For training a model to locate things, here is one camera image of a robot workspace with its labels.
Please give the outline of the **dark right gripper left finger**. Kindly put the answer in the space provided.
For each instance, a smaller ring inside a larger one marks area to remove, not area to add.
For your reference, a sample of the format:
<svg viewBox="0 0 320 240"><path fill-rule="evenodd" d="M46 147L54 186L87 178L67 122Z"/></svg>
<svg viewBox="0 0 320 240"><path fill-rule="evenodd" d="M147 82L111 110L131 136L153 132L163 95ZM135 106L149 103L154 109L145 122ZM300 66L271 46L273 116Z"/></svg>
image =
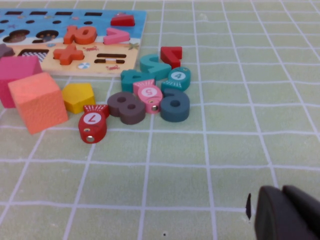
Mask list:
<svg viewBox="0 0 320 240"><path fill-rule="evenodd" d="M258 240L317 240L282 189L262 186L254 221Z"/></svg>

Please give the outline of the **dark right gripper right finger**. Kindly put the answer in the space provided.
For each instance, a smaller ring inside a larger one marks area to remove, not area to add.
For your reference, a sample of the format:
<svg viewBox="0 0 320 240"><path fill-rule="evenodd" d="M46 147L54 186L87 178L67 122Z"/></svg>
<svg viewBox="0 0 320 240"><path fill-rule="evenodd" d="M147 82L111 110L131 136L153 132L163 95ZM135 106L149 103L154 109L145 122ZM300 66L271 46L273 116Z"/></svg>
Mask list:
<svg viewBox="0 0 320 240"><path fill-rule="evenodd" d="M320 202L293 185L284 185L282 192L292 202L309 229L320 236Z"/></svg>

